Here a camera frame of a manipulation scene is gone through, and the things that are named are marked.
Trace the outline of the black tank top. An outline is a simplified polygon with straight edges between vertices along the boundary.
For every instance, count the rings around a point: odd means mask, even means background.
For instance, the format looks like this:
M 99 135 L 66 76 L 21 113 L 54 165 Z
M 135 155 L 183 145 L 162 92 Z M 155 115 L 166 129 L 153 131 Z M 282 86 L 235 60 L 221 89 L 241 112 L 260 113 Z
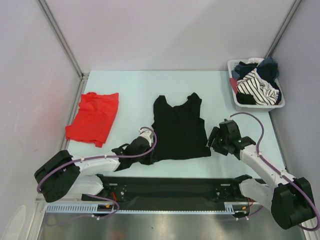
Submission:
M 153 104 L 151 125 L 157 143 L 151 156 L 141 161 L 152 165 L 163 160 L 210 157 L 205 121 L 200 117 L 202 99 L 194 92 L 182 105 L 171 106 L 164 95 Z

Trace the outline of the red tank top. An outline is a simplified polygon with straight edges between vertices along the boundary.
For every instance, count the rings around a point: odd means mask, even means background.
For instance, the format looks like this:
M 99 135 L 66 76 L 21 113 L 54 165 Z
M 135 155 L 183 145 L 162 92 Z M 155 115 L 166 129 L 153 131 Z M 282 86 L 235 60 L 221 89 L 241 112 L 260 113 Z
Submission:
M 119 108 L 119 93 L 82 94 L 72 124 L 65 127 L 67 140 L 94 144 L 101 148 L 107 141 Z

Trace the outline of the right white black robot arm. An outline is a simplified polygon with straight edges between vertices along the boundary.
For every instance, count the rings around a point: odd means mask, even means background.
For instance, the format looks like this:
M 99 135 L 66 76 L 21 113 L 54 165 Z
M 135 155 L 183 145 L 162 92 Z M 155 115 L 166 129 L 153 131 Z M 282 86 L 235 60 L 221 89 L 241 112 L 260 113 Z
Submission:
M 235 156 L 263 180 L 264 183 L 259 183 L 249 175 L 237 177 L 238 183 L 230 188 L 235 200 L 249 198 L 258 202 L 271 212 L 275 222 L 284 230 L 320 218 L 309 181 L 273 166 L 259 151 L 257 142 L 241 136 L 234 120 L 225 120 L 215 126 L 207 145 L 221 155 Z

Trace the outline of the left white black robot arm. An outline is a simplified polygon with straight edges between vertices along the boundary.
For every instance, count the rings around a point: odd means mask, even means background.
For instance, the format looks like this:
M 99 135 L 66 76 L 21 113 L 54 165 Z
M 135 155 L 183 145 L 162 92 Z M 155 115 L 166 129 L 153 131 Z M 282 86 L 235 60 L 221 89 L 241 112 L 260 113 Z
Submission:
M 152 154 L 158 143 L 150 131 L 142 132 L 130 144 L 123 144 L 104 155 L 76 158 L 67 150 L 56 153 L 34 174 L 37 192 L 48 203 L 67 195 L 81 195 L 83 201 L 105 200 L 115 194 L 103 181 L 106 172 L 119 172 L 134 163 L 152 164 Z

